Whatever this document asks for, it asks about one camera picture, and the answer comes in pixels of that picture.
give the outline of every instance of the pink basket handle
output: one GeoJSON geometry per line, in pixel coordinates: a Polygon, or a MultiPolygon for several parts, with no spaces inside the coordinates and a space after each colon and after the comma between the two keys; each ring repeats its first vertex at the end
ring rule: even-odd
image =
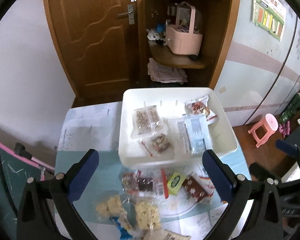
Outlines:
{"type": "Polygon", "coordinates": [[[190,16],[190,26],[189,26],[189,33],[193,34],[194,33],[194,19],[195,19],[195,7],[193,5],[188,4],[187,2],[182,2],[178,4],[177,6],[177,16],[176,16],[176,25],[179,26],[180,24],[180,11],[179,11],[179,6],[186,4],[187,6],[191,7],[191,16],[190,16]]]}

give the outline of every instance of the stack of papers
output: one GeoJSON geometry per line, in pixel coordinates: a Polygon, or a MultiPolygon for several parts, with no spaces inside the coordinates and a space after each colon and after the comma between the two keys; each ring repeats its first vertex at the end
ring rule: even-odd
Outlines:
{"type": "Polygon", "coordinates": [[[153,58],[149,59],[148,75],[152,81],[161,83],[188,82],[186,72],[182,68],[171,68],[158,64],[153,58]]]}

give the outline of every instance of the door handle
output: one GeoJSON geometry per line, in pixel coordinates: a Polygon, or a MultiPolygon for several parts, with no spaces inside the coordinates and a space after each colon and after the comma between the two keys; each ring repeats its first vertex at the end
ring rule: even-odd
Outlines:
{"type": "Polygon", "coordinates": [[[130,25],[134,24],[133,4],[128,4],[128,11],[127,12],[118,14],[118,16],[124,16],[124,15],[129,16],[129,24],[130,25]]]}

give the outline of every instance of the wooden shelf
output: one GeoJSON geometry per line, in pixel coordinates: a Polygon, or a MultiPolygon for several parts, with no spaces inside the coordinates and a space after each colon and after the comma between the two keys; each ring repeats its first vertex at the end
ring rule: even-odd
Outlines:
{"type": "Polygon", "coordinates": [[[159,64],[167,67],[175,68],[197,68],[202,69],[212,63],[206,59],[199,58],[194,61],[189,59],[185,55],[173,54],[168,46],[158,45],[155,41],[149,41],[149,46],[152,54],[152,58],[159,64]]]}

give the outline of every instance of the wooden door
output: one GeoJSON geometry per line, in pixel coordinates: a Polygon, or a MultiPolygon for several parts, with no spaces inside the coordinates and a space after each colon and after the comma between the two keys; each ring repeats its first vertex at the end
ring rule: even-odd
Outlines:
{"type": "Polygon", "coordinates": [[[137,3],[131,0],[44,0],[50,33],[78,98],[111,101],[137,86],[137,3]],[[134,7],[133,25],[128,4],[134,7]]]}

